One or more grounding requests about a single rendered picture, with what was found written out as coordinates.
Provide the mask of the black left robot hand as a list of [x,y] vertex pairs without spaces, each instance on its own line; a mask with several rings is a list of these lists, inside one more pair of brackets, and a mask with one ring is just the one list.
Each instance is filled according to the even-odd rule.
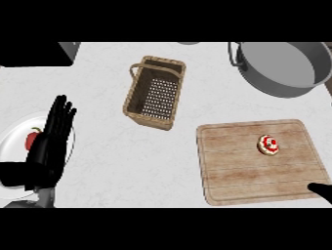
[[67,96],[55,98],[43,132],[33,141],[24,162],[0,162],[0,183],[5,187],[24,186],[26,190],[54,188],[63,177],[67,144],[77,108]]

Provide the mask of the wooden cutting board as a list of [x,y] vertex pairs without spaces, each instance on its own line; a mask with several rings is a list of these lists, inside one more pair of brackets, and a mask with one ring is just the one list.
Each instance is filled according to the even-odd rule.
[[[275,156],[259,151],[263,135],[278,140]],[[214,206],[315,198],[307,185],[331,182],[297,119],[203,125],[197,144],[204,195]]]

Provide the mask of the red and white cupcake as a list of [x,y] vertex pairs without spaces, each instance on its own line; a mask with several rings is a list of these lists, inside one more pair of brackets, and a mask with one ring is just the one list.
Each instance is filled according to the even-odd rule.
[[259,151],[269,156],[275,156],[279,153],[278,140],[270,135],[263,135],[257,142]]

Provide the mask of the brown wicker basket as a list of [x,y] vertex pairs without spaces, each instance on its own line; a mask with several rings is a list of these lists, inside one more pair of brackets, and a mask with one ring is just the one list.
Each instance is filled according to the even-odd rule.
[[139,125],[172,129],[185,70],[185,62],[154,56],[145,56],[130,66],[132,87],[123,113]]

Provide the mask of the red bell pepper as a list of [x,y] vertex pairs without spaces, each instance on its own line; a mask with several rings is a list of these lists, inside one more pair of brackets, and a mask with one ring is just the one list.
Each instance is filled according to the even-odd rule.
[[27,140],[26,140],[26,149],[27,149],[27,151],[32,150],[35,139],[36,139],[36,137],[38,137],[38,135],[41,133],[42,133],[41,128],[39,127],[33,127],[33,132],[29,134]]

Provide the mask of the white round plate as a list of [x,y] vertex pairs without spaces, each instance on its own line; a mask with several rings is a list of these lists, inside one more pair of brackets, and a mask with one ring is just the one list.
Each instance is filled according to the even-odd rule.
[[[29,151],[26,141],[29,134],[35,132],[35,127],[45,128],[48,112],[36,112],[15,121],[0,134],[0,162],[21,162],[27,160]],[[14,200],[33,195],[32,190],[24,186],[5,187],[0,183],[0,198]]]

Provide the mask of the black box appliance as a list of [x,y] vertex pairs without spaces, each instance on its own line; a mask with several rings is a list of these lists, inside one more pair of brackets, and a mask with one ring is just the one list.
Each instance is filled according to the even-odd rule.
[[0,42],[0,65],[71,66],[80,45],[80,42]]

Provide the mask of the large grey metal pot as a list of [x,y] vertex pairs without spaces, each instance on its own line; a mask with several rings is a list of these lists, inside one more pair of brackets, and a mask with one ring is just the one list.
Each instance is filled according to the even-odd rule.
[[291,99],[332,78],[332,46],[325,42],[229,43],[232,66],[268,95]]

